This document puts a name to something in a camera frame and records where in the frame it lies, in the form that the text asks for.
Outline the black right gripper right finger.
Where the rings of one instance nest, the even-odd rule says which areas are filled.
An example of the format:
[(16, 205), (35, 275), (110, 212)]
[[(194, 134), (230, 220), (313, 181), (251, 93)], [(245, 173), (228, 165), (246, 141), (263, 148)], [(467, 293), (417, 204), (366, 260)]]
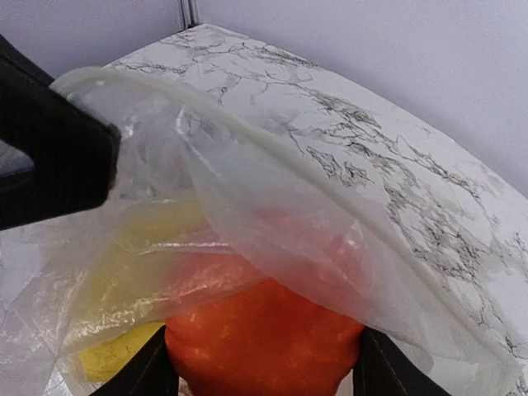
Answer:
[(352, 371), (354, 396), (450, 396), (384, 333), (365, 328)]

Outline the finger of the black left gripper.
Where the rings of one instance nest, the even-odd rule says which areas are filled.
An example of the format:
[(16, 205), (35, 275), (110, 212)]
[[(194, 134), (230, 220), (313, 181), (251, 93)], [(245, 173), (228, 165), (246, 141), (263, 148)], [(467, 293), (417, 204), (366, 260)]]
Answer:
[(101, 206), (120, 132), (69, 103), (52, 77), (1, 39), (1, 228)]

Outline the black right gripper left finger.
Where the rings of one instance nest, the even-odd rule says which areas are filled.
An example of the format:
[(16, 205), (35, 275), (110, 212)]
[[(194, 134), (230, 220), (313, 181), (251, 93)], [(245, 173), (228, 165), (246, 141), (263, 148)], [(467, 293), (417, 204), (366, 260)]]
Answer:
[(133, 358), (92, 396), (177, 396), (179, 375), (172, 367), (162, 325)]

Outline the fake orange pumpkin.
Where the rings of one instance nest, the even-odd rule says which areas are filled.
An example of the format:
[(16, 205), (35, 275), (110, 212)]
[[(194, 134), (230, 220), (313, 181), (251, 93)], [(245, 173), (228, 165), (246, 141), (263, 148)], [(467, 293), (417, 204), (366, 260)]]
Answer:
[(194, 395), (334, 395), (364, 328), (268, 278), (169, 318), (165, 342)]

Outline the clear zip top bag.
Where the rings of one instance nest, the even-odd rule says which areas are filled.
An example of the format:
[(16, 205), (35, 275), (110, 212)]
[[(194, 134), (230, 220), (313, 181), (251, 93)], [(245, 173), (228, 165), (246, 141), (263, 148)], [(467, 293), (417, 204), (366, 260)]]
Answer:
[(504, 395), (516, 340), (484, 278), (525, 256), (520, 210), (490, 176), (418, 149), (400, 121), (344, 110), (343, 129), (292, 137), (231, 115), (181, 82), (81, 68), (52, 89), (122, 134), (116, 182), (97, 210), (29, 226), (45, 265), (1, 326), (1, 392), (41, 395), (82, 346), (75, 330), (94, 261), (132, 209), (195, 197), (205, 227), (174, 243), (167, 314), (272, 278), (385, 332), (453, 395)]

